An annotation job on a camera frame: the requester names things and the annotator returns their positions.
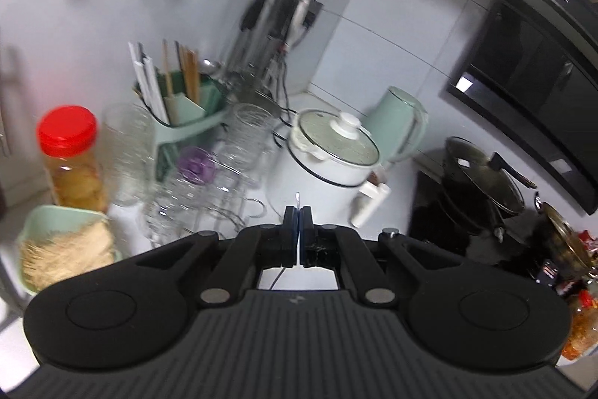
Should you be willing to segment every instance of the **kettle handle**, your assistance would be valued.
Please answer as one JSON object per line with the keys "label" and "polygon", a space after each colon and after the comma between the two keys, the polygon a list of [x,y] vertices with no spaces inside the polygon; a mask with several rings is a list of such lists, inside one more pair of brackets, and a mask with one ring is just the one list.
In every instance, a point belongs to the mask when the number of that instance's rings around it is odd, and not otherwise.
{"label": "kettle handle", "polygon": [[421,105],[413,106],[413,113],[413,126],[409,132],[407,141],[403,144],[403,150],[397,152],[392,158],[389,158],[389,163],[398,163],[415,154],[420,142],[422,142],[422,139],[426,134],[426,128],[428,127],[428,121],[430,119],[428,113]]}

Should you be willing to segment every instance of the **seasoning jar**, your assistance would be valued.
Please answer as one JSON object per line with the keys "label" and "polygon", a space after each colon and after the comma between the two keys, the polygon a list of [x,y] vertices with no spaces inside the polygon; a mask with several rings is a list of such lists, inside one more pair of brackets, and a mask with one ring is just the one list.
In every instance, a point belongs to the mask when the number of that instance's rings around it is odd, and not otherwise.
{"label": "seasoning jar", "polygon": [[93,151],[97,133],[96,118],[80,106],[56,107],[38,124],[38,143],[56,205],[107,210],[108,200]]}
{"label": "seasoning jar", "polygon": [[586,290],[569,302],[572,314],[571,333],[562,355],[568,360],[575,360],[598,343],[598,301]]}

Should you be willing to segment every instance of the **green plastic container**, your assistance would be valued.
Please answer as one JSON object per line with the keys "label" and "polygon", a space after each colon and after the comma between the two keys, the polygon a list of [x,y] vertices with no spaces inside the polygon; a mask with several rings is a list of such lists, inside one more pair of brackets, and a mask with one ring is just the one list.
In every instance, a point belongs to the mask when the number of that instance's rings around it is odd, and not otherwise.
{"label": "green plastic container", "polygon": [[[88,224],[104,220],[110,227],[110,220],[101,212],[93,212],[91,210],[82,210],[78,208],[59,207],[55,205],[41,205],[32,210],[23,226],[23,230],[17,238],[17,246],[19,247],[19,279],[25,291],[31,296],[38,293],[37,290],[29,288],[23,279],[22,261],[20,257],[21,244],[31,240],[33,242],[45,242],[50,240],[54,234],[75,232],[85,227]],[[121,254],[118,250],[114,250],[114,261],[121,260]]]}

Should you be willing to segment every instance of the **white chopstick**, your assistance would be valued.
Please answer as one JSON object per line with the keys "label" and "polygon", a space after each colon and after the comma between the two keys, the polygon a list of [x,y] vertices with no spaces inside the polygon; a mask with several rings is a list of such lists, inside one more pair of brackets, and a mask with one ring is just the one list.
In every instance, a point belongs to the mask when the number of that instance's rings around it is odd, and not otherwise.
{"label": "white chopstick", "polygon": [[152,98],[152,111],[154,115],[165,124],[170,124],[168,114],[166,113],[166,107],[164,106],[164,99],[160,93],[160,86],[158,85],[158,79],[156,78],[154,61],[146,56],[144,58],[145,76],[148,80],[149,93]]}

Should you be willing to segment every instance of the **red jar lid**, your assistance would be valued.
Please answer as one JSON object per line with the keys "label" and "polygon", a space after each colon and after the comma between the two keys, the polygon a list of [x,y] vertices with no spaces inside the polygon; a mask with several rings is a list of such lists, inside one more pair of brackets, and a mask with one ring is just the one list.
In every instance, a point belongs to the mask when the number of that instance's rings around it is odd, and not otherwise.
{"label": "red jar lid", "polygon": [[50,110],[37,127],[42,152],[53,158],[71,158],[85,152],[93,146],[97,133],[95,116],[77,105]]}

